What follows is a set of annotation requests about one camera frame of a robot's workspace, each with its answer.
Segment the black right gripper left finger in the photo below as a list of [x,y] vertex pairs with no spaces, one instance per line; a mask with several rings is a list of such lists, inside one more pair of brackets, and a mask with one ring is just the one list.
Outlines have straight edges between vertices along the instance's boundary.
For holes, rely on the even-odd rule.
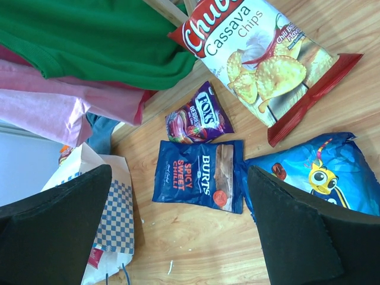
[[80,284],[112,180],[108,164],[1,207],[1,284]]

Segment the colourful orange candy bag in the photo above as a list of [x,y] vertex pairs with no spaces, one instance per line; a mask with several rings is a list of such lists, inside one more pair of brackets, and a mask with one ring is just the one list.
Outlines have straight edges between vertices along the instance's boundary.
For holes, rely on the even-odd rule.
[[67,157],[72,153],[73,150],[74,150],[74,148],[72,148],[68,145],[64,145],[61,148],[60,156],[59,156],[59,160],[58,160],[58,166],[62,165],[62,163],[67,159]]

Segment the purple snack packet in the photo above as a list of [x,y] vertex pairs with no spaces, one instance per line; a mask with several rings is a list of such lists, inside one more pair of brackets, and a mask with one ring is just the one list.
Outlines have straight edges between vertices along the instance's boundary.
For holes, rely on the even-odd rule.
[[209,81],[165,120],[168,139],[176,143],[208,143],[221,135],[234,133]]

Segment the blue checkered paper bag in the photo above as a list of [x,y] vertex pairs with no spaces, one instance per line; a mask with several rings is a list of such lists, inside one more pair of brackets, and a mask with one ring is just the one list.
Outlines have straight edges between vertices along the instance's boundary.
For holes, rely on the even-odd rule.
[[98,269],[87,264],[82,284],[96,284],[107,280],[132,261],[134,255],[134,217],[131,175],[125,158],[97,154],[86,143],[74,148],[43,187],[47,190],[68,182],[97,166],[112,168],[108,198],[100,219],[93,248],[104,253]]

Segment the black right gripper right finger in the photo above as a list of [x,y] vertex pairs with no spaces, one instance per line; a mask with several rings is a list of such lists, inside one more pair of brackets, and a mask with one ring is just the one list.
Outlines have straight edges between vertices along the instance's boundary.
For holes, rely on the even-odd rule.
[[379,217],[337,206],[248,170],[271,284],[379,284]]

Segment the blue gummy candy bag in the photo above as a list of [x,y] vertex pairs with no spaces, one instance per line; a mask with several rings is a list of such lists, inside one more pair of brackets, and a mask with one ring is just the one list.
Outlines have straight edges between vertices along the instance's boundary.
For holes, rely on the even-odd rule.
[[248,187],[251,166],[335,205],[378,216],[379,182],[355,138],[351,132],[322,134],[287,150],[240,162],[236,177],[251,216],[255,215]]

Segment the pink snack packet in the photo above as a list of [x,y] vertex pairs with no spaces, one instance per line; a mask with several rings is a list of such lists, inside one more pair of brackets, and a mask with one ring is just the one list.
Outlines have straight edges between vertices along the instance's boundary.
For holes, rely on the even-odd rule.
[[95,269],[98,269],[103,253],[104,252],[101,249],[92,248],[87,263]]

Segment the red Chubi cassava chips bag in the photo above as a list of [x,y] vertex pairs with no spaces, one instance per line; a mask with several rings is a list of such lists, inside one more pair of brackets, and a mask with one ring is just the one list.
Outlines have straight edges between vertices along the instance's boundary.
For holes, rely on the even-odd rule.
[[332,55],[267,1],[200,1],[169,37],[268,128],[277,145],[360,61]]

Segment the blue Burts chips bag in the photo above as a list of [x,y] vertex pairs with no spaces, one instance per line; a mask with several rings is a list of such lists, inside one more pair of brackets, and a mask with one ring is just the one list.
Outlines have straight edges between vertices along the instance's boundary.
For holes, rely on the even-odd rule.
[[242,140],[202,144],[161,141],[152,201],[242,214],[243,194],[236,177],[236,167],[242,161]]

